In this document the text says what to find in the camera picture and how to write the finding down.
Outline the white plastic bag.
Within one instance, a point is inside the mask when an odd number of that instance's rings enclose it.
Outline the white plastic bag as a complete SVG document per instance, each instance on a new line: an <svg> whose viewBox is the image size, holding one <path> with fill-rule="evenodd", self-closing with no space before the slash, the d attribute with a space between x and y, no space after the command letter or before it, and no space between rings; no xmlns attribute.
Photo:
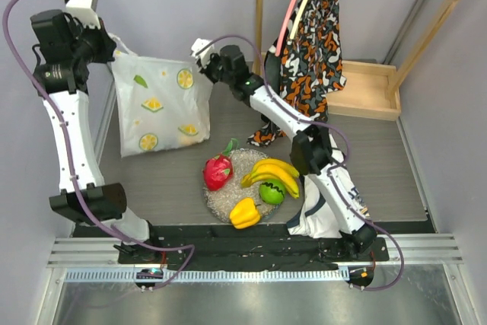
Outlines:
<svg viewBox="0 0 487 325"><path fill-rule="evenodd" d="M182 135L210 138L213 84L190 62L140 56L115 34L113 73L123 158L181 147Z"/></svg>

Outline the red fake dragon fruit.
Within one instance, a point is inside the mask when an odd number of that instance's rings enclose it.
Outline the red fake dragon fruit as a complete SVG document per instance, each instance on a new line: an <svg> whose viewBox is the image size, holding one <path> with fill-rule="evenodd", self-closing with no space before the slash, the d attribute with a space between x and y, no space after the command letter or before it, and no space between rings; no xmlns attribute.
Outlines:
<svg viewBox="0 0 487 325"><path fill-rule="evenodd" d="M238 140L231 139L223 151L206 161L202 174L209 191L220 190L233 177L231 152L237 147Z"/></svg>

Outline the yellow fake banana bunch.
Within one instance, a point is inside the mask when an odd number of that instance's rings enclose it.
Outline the yellow fake banana bunch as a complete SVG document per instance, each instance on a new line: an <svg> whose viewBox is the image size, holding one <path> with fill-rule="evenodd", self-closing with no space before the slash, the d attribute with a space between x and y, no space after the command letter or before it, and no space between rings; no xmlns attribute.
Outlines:
<svg viewBox="0 0 487 325"><path fill-rule="evenodd" d="M288 194L297 199L299 197L297 183L299 176L300 173L291 164L279 159L266 158L257 161L253 165L251 172L244 175L240 180L240 186L242 188L248 188L260 181L268 179L280 180Z"/></svg>

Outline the green fake watermelon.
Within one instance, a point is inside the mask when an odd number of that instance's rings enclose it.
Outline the green fake watermelon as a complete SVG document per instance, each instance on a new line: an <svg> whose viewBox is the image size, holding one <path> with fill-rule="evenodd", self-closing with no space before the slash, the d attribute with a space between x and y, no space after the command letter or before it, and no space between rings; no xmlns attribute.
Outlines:
<svg viewBox="0 0 487 325"><path fill-rule="evenodd" d="M269 205L278 206L285 200L286 189L280 180L264 180L259 185L261 200Z"/></svg>

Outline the yellow fake bell pepper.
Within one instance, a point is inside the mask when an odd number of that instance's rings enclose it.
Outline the yellow fake bell pepper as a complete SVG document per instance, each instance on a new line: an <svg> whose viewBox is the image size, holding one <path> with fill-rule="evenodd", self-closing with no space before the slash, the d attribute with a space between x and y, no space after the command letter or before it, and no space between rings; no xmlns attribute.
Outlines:
<svg viewBox="0 0 487 325"><path fill-rule="evenodd" d="M231 210L229 219L236 229L245 229L257 224L261 220L261 214L254 200L247 197Z"/></svg>

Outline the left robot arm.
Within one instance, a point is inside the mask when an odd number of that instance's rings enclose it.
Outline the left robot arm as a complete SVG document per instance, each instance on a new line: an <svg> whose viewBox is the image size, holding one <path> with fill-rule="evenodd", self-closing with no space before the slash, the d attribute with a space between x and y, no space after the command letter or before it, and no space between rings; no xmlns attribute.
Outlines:
<svg viewBox="0 0 487 325"><path fill-rule="evenodd" d="M41 87L59 159L59 194L50 197L51 209L75 224L119 237L118 251L156 262L162 245L153 226L128 207L121 184L105 183L89 130L88 66L112 62L116 43L103 25L84 26L58 9L35 14L30 22L39 41L33 46L33 76Z"/></svg>

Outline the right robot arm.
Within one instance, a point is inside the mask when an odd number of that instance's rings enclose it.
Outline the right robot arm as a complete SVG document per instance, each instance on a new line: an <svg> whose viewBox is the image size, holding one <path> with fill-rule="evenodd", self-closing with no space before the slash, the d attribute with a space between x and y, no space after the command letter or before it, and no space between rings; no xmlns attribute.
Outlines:
<svg viewBox="0 0 487 325"><path fill-rule="evenodd" d="M377 229L366 208L353 195L353 183L329 125L313 121L287 105L271 89L265 75L252 73L240 48L212 44L193 52L200 72L210 81L229 86L235 98L261 113L291 140L291 163L304 179L304 204L288 222L290 234L312 238L337 237L338 251L361 260L371 251Z"/></svg>

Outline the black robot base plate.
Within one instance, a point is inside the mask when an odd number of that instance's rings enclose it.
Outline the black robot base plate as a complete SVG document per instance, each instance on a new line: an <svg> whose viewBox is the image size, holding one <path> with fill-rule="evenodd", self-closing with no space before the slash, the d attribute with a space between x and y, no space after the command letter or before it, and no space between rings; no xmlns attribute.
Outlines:
<svg viewBox="0 0 487 325"><path fill-rule="evenodd" d="M193 244L196 251L186 271L318 271L339 263L386 262L390 258L382 237L356 258L340 239L290 236L284 224L256 225L237 230L230 225L159 225L154 230L163 247Z"/></svg>

